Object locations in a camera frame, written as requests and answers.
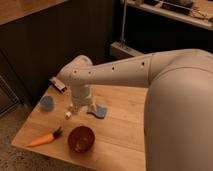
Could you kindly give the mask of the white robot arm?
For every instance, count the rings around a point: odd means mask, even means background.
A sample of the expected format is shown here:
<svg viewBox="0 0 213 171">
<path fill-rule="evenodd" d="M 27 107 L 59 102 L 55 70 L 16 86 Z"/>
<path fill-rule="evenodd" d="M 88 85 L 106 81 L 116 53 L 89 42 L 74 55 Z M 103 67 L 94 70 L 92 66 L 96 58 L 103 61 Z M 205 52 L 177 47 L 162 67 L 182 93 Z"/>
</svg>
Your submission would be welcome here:
<svg viewBox="0 0 213 171">
<path fill-rule="evenodd" d="M 80 55 L 58 73 L 72 104 L 92 102 L 92 85 L 144 87 L 147 171 L 213 171 L 213 54 L 148 53 L 94 65 Z"/>
</svg>

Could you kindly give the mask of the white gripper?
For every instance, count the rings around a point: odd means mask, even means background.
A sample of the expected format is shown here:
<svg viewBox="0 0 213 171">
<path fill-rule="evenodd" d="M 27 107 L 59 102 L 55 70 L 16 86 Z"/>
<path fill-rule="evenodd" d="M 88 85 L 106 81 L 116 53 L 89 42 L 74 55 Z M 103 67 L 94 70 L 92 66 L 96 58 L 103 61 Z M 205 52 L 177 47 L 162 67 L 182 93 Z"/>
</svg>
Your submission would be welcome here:
<svg viewBox="0 0 213 171">
<path fill-rule="evenodd" d="M 89 85 L 73 86 L 71 88 L 71 101 L 74 106 L 70 105 L 68 111 L 72 114 L 76 113 L 75 106 L 81 107 L 89 105 L 89 113 L 95 113 L 97 111 L 96 104 L 91 104 L 93 102 L 93 95 Z"/>
</svg>

